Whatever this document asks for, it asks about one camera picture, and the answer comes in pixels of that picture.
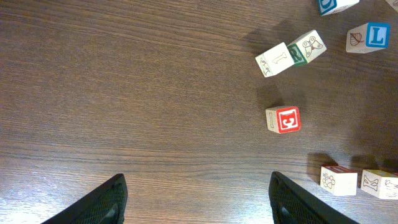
wooden surface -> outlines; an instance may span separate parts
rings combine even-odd
[[[398,171],[398,13],[362,0],[0,2],[0,222],[40,223],[122,172],[126,223],[270,223],[279,170],[361,223],[398,201],[334,197],[321,164]],[[390,23],[387,50],[347,54],[348,30]],[[254,59],[316,29],[328,50],[265,79]],[[266,129],[271,106],[302,130]]]

alphabet block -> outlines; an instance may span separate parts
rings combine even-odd
[[[319,12],[321,16],[343,12],[358,2],[359,0],[318,0]]]
[[[342,166],[321,166],[323,189],[335,196],[356,195],[358,173]]]
[[[266,78],[277,75],[294,64],[285,43],[276,45],[270,50],[258,55],[256,61],[260,66],[262,74]]]
[[[386,0],[390,6],[398,12],[398,0]]]
[[[300,111],[296,106],[266,109],[268,130],[284,134],[301,129]]]
[[[361,190],[379,199],[398,200],[398,175],[381,170],[363,170]]]
[[[305,65],[326,51],[326,45],[316,30],[300,36],[287,46],[294,65]]]
[[[365,54],[388,48],[390,25],[369,22],[347,33],[346,51]]]

blue square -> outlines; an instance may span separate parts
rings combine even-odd
[[[388,48],[388,40],[390,38],[390,25],[376,22],[368,24],[366,34],[367,47]]]
[[[336,0],[318,0],[318,7],[321,16],[337,7]]]

toy block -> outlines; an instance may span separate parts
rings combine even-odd
[[[268,130],[284,134],[301,129],[300,111],[296,106],[266,109]]]
[[[326,51],[326,45],[316,30],[300,36],[287,46],[294,65],[305,65]]]
[[[381,170],[363,170],[361,190],[379,199],[398,200],[398,175]]]
[[[386,0],[390,6],[398,12],[398,0]]]
[[[318,0],[321,16],[343,12],[357,3],[359,0]]]
[[[335,196],[356,195],[358,173],[342,166],[321,166],[323,189]]]
[[[388,48],[390,25],[369,22],[347,33],[346,51],[365,54]]]
[[[266,78],[277,75],[294,64],[285,43],[276,45],[258,55],[256,61],[260,66],[262,74]]]

leaf drawing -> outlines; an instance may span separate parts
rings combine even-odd
[[[352,46],[357,46],[359,43],[364,42],[362,40],[362,34],[361,33],[356,33],[356,34],[349,33],[349,34],[351,36],[350,39],[349,39],[349,42],[350,42],[350,44]]]

